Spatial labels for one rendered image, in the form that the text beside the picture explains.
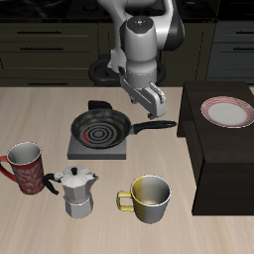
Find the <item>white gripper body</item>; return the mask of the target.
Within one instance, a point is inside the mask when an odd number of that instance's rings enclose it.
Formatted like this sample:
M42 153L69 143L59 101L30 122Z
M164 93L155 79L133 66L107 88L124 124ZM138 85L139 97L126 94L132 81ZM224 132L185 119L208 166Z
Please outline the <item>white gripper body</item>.
M123 75L120 76L122 88L133 96L138 103L156 116L161 117L167 113L167 99L165 93L152 81L148 87L136 88L127 82Z

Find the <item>round black stove knob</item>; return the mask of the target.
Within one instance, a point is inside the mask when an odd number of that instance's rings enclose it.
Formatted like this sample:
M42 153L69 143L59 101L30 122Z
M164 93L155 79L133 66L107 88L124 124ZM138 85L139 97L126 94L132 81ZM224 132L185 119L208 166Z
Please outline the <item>round black stove knob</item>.
M89 100L88 101L88 109L93 110L93 109L111 109L112 106L110 103L106 101L99 101L99 100Z

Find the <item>black frying pan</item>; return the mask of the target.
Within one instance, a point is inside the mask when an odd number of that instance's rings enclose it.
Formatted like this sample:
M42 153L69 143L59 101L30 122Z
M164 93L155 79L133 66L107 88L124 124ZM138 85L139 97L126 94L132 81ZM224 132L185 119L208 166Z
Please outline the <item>black frying pan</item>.
M160 120L132 125L122 112L113 109L92 109L71 124L71 133L83 146L91 149L108 149L122 143L128 135L136 135L146 129L167 129L177 125L175 121Z

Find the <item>dark grey stove plate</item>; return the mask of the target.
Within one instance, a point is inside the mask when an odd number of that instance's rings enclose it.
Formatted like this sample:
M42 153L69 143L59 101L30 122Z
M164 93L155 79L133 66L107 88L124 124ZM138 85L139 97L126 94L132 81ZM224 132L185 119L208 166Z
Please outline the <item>dark grey stove plate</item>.
M126 141L108 149L91 149L81 145L73 135L67 150L69 160L125 160Z

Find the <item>white plate with red rim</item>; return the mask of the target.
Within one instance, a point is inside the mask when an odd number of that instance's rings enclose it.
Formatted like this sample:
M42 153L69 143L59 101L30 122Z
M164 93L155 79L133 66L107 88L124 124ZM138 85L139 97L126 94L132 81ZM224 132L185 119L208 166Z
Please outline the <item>white plate with red rim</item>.
M211 97L201 105L200 112L206 120L224 128L243 128L254 123L254 108L239 98Z

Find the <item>dark wooden cabinet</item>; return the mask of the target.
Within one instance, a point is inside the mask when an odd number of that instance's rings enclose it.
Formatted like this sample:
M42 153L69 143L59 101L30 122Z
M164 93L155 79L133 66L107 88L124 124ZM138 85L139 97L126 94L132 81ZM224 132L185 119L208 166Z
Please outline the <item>dark wooden cabinet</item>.
M187 140L196 184L194 215L254 215L254 123L227 129L207 121L200 108L215 96L239 98L254 107L244 81L186 81L179 137Z

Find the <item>yellow and white mug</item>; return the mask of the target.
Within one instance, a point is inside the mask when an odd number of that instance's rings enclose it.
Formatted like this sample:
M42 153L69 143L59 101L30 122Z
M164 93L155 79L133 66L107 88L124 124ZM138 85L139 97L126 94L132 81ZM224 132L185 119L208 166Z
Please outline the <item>yellow and white mug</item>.
M139 220L152 224L164 216L171 194L171 186L163 178L144 175L132 183L129 191L119 191L116 203L119 210L134 212Z

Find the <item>dark kitchen cupboards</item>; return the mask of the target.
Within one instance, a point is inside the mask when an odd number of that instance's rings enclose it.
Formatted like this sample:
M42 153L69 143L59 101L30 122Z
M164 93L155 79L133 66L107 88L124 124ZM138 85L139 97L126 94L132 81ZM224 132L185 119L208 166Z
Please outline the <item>dark kitchen cupboards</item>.
M162 86L204 80L217 21L208 0L176 0L185 40L158 51ZM0 0L0 86L92 86L89 67L115 45L97 0Z

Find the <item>grey drawer unit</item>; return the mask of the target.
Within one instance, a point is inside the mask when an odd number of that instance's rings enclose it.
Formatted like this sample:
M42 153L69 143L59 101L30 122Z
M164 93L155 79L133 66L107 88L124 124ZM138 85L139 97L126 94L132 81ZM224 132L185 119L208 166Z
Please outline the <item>grey drawer unit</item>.
M254 86L254 21L216 24L206 79L245 81Z

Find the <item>silver moka pot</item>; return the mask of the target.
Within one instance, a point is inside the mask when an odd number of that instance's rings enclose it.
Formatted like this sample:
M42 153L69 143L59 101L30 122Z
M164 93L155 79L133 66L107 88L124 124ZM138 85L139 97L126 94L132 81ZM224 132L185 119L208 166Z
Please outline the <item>silver moka pot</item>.
M92 213L93 199L90 192L92 185L99 179L88 168L75 165L65 168L62 172L46 174L44 185L53 193L59 194L52 181L60 183L64 190L65 211L75 219L85 218Z

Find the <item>red patterned mug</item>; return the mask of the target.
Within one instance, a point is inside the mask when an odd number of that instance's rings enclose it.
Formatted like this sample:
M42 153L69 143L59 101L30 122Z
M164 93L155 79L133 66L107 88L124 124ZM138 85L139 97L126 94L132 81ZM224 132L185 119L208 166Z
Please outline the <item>red patterned mug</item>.
M41 148L33 142L16 144L0 157L0 172L16 182L22 193L39 193L45 187Z

